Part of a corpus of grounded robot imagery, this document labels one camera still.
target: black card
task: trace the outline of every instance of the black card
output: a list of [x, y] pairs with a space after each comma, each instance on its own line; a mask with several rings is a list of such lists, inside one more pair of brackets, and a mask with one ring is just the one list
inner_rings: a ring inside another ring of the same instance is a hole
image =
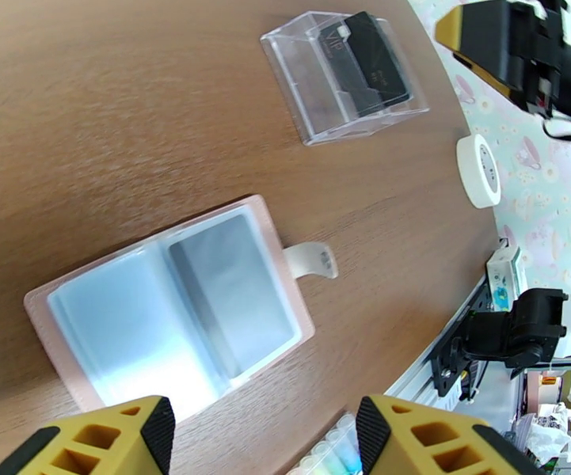
[[[349, 32], [344, 32], [345, 25]], [[351, 94], [359, 116], [410, 99], [393, 49], [377, 20], [368, 12], [347, 17], [344, 24], [337, 22], [324, 28], [318, 41], [341, 89]], [[374, 90], [362, 88], [362, 76]]]

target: pink card holder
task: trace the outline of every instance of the pink card holder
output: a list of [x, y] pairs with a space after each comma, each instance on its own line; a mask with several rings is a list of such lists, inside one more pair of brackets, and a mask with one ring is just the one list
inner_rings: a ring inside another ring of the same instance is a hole
[[181, 421], [314, 335], [306, 274], [337, 276], [329, 248], [284, 250], [251, 196], [44, 284], [25, 308], [81, 409], [157, 394]]

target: roll of tape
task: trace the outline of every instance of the roll of tape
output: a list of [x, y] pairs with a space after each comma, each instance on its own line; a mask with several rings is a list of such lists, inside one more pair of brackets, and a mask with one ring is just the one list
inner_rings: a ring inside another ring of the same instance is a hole
[[501, 202], [497, 163], [482, 135], [470, 135], [457, 142], [457, 165], [470, 202], [477, 208]]

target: floral wallpaper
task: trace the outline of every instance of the floral wallpaper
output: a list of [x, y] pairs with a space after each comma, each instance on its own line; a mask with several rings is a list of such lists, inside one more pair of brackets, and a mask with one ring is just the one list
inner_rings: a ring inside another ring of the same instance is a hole
[[[479, 0], [409, 1], [432, 36], [436, 21], [452, 7]], [[500, 234], [521, 247], [530, 287], [571, 293], [571, 143], [547, 138], [537, 116], [515, 108], [435, 45], [470, 128], [483, 134], [497, 159], [503, 198], [494, 215]]]

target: wood grain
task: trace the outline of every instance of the wood grain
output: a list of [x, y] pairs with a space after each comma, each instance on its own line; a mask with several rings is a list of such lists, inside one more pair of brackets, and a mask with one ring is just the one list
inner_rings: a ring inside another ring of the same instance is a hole
[[[431, 111], [304, 147], [259, 36], [307, 10], [365, 9], [390, 20]], [[497, 235], [460, 183], [467, 134], [406, 0], [0, 0], [0, 460], [76, 412], [24, 294], [260, 193], [284, 243], [327, 241], [341, 276], [301, 281], [316, 336], [178, 428], [173, 472], [288, 467], [387, 388], [481, 275]]]

